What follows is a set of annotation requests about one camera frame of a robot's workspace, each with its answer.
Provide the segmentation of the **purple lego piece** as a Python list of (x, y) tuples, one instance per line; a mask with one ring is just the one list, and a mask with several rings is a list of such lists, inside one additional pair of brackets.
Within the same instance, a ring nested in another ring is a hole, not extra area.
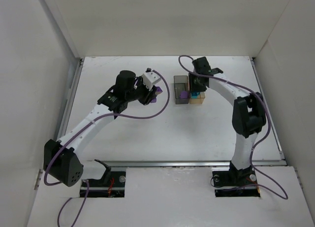
[(189, 93), (188, 91), (181, 91), (179, 94), (180, 99), (189, 99)]

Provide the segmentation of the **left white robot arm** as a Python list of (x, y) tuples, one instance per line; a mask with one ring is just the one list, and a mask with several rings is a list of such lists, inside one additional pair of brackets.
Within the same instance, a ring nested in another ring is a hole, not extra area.
[(156, 84), (162, 76), (147, 69), (141, 76), (129, 70), (122, 70), (116, 82), (98, 100), (91, 112), (69, 133), (58, 140), (46, 142), (44, 146), (44, 183), (51, 175), (56, 185), (72, 187), (80, 180), (101, 180), (108, 178), (110, 167), (100, 160), (83, 161), (81, 155), (93, 138), (117, 117), (123, 116), (130, 102), (138, 101), (148, 105), (157, 95)]

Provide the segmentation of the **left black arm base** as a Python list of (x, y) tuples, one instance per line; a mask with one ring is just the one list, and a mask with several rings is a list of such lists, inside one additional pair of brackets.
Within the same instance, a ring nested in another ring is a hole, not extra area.
[(87, 184), (81, 183), (79, 196), (90, 198), (123, 198), (125, 197), (126, 169), (112, 169), (105, 180), (89, 179), (89, 191)]

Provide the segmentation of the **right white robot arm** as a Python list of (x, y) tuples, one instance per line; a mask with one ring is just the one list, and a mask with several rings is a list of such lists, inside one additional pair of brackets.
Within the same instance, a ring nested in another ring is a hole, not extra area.
[(211, 68), (206, 57), (192, 60), (194, 71), (189, 73), (189, 88), (192, 93), (205, 92), (208, 88), (219, 93), (233, 107), (232, 126), (236, 132), (236, 143), (229, 169), (213, 171), (214, 187), (248, 185), (255, 176), (252, 166), (252, 148), (258, 134), (266, 124), (261, 105), (261, 94), (236, 86), (228, 81), (223, 71)]

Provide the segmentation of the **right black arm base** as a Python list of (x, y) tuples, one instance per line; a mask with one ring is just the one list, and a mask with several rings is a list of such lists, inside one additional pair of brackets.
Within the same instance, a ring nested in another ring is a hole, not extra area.
[(213, 170), (211, 185), (215, 197), (260, 197), (255, 171)]

